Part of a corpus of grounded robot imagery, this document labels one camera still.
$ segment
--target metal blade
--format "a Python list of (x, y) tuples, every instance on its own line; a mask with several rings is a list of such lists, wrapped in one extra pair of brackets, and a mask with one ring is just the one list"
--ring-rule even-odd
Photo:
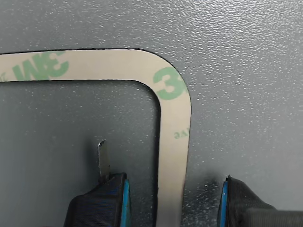
[(110, 165), (107, 154), (107, 141), (104, 140), (98, 144), (98, 157), (99, 157), (99, 182), (104, 183), (109, 179)]

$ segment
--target adhesive tape frame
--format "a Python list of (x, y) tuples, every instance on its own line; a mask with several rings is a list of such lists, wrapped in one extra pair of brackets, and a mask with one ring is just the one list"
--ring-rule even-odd
[(70, 50), (0, 55), (0, 82), (134, 80), (156, 94), (161, 108), (156, 227), (179, 227), (186, 175), (191, 102), (177, 70), (142, 50)]

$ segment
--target blue edge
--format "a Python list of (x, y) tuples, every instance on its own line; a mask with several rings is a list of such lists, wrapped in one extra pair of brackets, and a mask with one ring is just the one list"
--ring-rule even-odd
[(125, 180), (124, 182), (120, 227), (131, 227), (131, 203), (128, 180)]
[(220, 227), (225, 227), (227, 194), (228, 194), (228, 181), (225, 181), (223, 184), (223, 192), (222, 192), (222, 198), (221, 198)]

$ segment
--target beige paper strip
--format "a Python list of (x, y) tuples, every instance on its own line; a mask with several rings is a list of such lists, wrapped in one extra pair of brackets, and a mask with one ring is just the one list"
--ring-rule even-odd
[(75, 50), (0, 55), (0, 82), (135, 80), (150, 87), (160, 107), (156, 227), (179, 227), (186, 174), (191, 103), (176, 69), (140, 50)]

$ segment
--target gray metal panel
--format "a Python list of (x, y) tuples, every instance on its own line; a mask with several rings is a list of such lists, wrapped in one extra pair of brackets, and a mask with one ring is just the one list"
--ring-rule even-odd
[[(183, 226), (215, 226), (227, 174), (278, 209), (303, 210), (302, 7), (2, 0), (0, 52), (141, 48), (170, 61), (193, 108)], [(113, 169), (131, 178), (134, 226), (152, 226), (159, 111), (149, 90), (132, 82), (0, 87), (0, 201), (10, 201), (1, 226), (61, 226), (68, 200), (95, 183), (83, 157), (94, 136), (111, 141)]]

